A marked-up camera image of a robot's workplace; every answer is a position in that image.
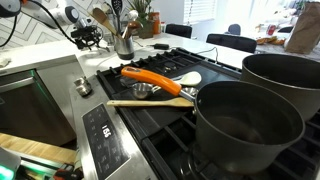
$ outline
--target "window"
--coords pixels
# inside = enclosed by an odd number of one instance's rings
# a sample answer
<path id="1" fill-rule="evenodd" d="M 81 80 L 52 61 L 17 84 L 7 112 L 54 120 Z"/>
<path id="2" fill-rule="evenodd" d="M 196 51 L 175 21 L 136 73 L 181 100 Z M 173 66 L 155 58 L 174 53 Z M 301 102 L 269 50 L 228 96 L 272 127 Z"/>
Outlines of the window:
<path id="1" fill-rule="evenodd" d="M 193 24 L 215 18 L 217 0 L 185 0 L 184 24 Z"/>

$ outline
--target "stock pot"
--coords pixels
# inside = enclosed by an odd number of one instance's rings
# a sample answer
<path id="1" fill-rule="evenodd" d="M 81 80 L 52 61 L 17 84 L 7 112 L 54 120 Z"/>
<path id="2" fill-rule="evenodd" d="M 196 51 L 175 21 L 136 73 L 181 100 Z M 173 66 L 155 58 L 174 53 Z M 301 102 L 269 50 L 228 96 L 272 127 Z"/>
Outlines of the stock pot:
<path id="1" fill-rule="evenodd" d="M 201 151 L 230 172 L 252 174 L 267 168 L 304 133 L 304 121 L 289 101 L 251 83 L 213 82 L 190 98 L 180 84 L 159 74 L 134 67 L 124 67 L 121 73 L 191 100 Z"/>
<path id="2" fill-rule="evenodd" d="M 296 56 L 256 54 L 244 58 L 240 81 L 270 89 L 290 101 L 304 121 L 320 109 L 320 63 Z"/>

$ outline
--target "white countertop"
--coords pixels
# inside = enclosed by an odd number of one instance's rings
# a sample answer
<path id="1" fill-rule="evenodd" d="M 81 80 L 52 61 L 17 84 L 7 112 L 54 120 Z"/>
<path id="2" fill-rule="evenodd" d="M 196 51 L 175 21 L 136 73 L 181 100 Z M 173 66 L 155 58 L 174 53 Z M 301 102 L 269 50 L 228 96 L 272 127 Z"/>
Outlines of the white countertop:
<path id="1" fill-rule="evenodd" d="M 144 47 L 140 47 L 137 43 L 134 43 L 135 57 L 132 59 L 133 61 L 137 61 L 140 58 L 146 58 L 149 55 L 163 53 L 162 50 L 155 50 L 153 47 L 147 46 L 155 43 L 169 44 L 170 48 L 181 47 L 193 53 L 211 50 L 216 47 L 218 50 L 218 61 L 229 64 L 238 69 L 241 69 L 242 67 L 242 60 L 251 55 L 251 53 L 165 33 L 156 35 L 150 39 L 136 39 L 134 41 L 140 43 Z M 105 43 L 101 41 L 100 45 L 104 47 Z M 68 40 L 63 40 L 1 50 L 0 57 L 10 57 L 11 62 L 6 67 L 0 68 L 0 76 L 32 68 L 50 67 L 78 60 L 85 75 L 89 77 L 96 74 L 97 70 L 103 71 L 109 67 L 117 67 L 120 64 L 130 63 L 131 60 L 127 61 L 118 58 L 113 47 L 109 48 L 111 50 L 110 53 L 104 49 L 97 49 L 96 47 L 92 47 L 91 51 L 80 51 L 77 49 L 76 45 L 72 44 Z M 212 50 L 201 53 L 200 55 L 215 60 L 216 51 Z"/>
<path id="2" fill-rule="evenodd" d="M 281 38 L 288 39 L 290 36 L 290 33 L 274 33 L 274 35 L 272 36 L 277 36 L 279 39 Z M 265 32 L 263 32 L 263 33 L 255 34 L 254 37 L 257 38 L 257 37 L 272 37 L 272 36 L 266 35 Z M 298 56 L 298 57 L 307 58 L 315 61 L 320 61 L 320 43 L 313 49 L 313 51 L 311 51 L 310 54 L 298 54 L 298 53 L 286 52 L 284 50 L 284 45 L 273 45 L 268 43 L 257 45 L 256 50 L 262 53 L 285 54 L 285 55 Z"/>

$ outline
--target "wooden spoon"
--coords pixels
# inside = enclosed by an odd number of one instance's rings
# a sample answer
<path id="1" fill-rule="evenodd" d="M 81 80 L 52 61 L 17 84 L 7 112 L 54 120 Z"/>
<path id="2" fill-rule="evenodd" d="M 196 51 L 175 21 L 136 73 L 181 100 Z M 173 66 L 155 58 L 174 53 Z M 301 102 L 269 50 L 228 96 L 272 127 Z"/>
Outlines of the wooden spoon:
<path id="1" fill-rule="evenodd" d="M 110 100 L 107 106 L 173 106 L 193 107 L 193 103 L 185 98 L 178 97 L 167 101 L 136 101 L 136 100 Z"/>
<path id="2" fill-rule="evenodd" d="M 91 16 L 97 20 L 100 24 L 102 24 L 104 27 L 108 28 L 109 31 L 112 32 L 112 34 L 116 35 L 118 38 L 121 38 L 121 35 L 114 29 L 114 27 L 110 24 L 110 22 L 108 21 L 108 17 L 106 14 L 104 14 L 104 12 L 99 9 L 99 8 L 94 8 L 92 10 L 92 14 Z"/>
<path id="3" fill-rule="evenodd" d="M 134 29 L 139 29 L 139 28 L 142 28 L 142 27 L 143 27 L 143 25 L 142 25 L 140 22 L 138 22 L 138 21 L 131 21 L 131 22 L 128 23 L 128 25 L 127 25 L 127 27 L 126 27 L 126 29 L 125 29 L 122 37 L 123 37 L 124 39 L 128 39 L 128 38 L 130 38 L 130 36 L 131 36 L 131 34 L 132 34 L 132 31 L 133 31 Z"/>

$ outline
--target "dining table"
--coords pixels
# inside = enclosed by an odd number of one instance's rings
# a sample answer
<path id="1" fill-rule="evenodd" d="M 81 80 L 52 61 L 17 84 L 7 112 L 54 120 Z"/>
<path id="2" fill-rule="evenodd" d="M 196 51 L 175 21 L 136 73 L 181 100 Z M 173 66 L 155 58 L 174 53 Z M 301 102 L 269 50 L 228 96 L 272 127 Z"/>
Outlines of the dining table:
<path id="1" fill-rule="evenodd" d="M 288 39 L 290 37 L 290 33 L 282 33 L 275 32 L 273 35 L 267 35 L 265 32 L 255 33 L 254 38 L 264 38 L 264 37 L 272 37 L 277 36 L 278 39 Z M 320 61 L 320 43 L 314 47 L 314 49 L 309 54 L 299 54 L 299 53 L 291 53 L 287 52 L 284 49 L 284 45 L 274 45 L 270 43 L 258 44 L 256 48 L 256 54 L 285 54 L 291 56 L 298 56 L 310 60 Z"/>

